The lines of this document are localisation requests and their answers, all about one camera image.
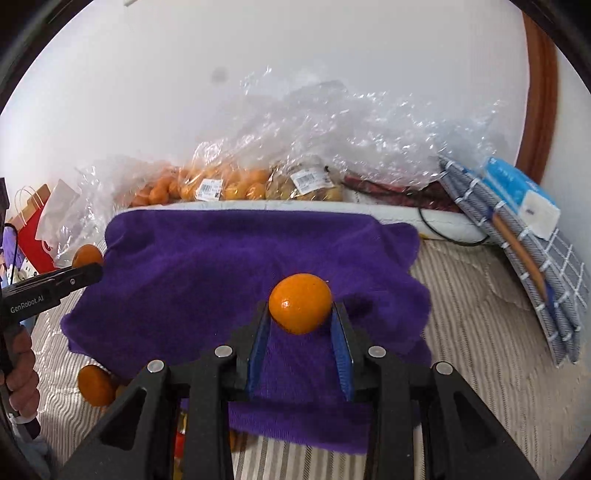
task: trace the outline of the mattress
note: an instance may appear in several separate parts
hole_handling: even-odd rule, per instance
[[[590,362],[553,366],[544,334],[502,251],[423,241],[412,275],[431,292],[425,339],[433,361],[454,365],[507,429],[543,480],[557,479],[591,433]],[[43,313],[33,331],[41,378],[39,420],[59,468],[101,415],[76,388],[92,359],[69,352],[60,330],[82,292]],[[240,434],[237,480],[362,479],[365,457]],[[417,478],[424,477],[415,431]]]

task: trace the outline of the white price sticker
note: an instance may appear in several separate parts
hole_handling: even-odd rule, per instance
[[[204,179],[195,192],[195,200],[217,202],[222,194],[223,180]]]
[[[330,181],[329,175],[322,168],[306,168],[294,173],[291,179],[300,195],[313,192],[318,189],[329,189],[335,184]]]

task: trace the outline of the round metal bolt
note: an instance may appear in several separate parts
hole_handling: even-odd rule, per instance
[[[228,346],[228,345],[220,345],[219,347],[216,348],[215,350],[215,354],[216,357],[219,358],[226,358],[227,356],[230,356],[232,354],[232,347]]]
[[[161,372],[163,368],[164,362],[162,360],[152,360],[148,364],[148,372],[151,374],[157,374],[158,372]]]
[[[439,362],[436,365],[435,370],[437,370],[437,372],[441,373],[442,375],[451,375],[453,372],[453,367],[447,362]]]
[[[386,356],[386,349],[383,346],[374,345],[369,347],[368,354],[374,358],[383,358]]]

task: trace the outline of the finger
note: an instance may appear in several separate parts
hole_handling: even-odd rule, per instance
[[[22,329],[22,331],[17,334],[12,341],[12,351],[14,353],[24,353],[30,350],[32,347],[33,343],[31,341],[31,336],[25,329]]]
[[[33,374],[35,366],[35,354],[32,350],[21,353],[18,356],[17,365],[6,378],[6,385],[9,390],[15,392],[26,384]]]
[[[33,374],[28,382],[12,395],[10,395],[9,401],[10,405],[12,405],[12,408],[14,408],[16,411],[21,411],[33,397],[35,390],[37,390],[38,384],[39,375],[37,375],[37,372],[33,371]]]
[[[35,390],[33,396],[29,398],[27,404],[19,410],[19,413],[25,418],[32,418],[37,416],[37,410],[39,409],[39,401],[41,400],[41,395],[39,390]]]

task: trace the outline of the white wall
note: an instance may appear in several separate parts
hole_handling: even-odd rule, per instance
[[[543,188],[561,209],[558,226],[591,262],[591,94],[558,53],[558,112]]]
[[[0,116],[9,192],[71,183],[108,154],[190,157],[241,79],[321,64],[361,91],[435,101],[451,117],[502,99],[514,161],[528,87],[508,0],[95,0],[47,46]],[[212,83],[225,67],[228,81]]]

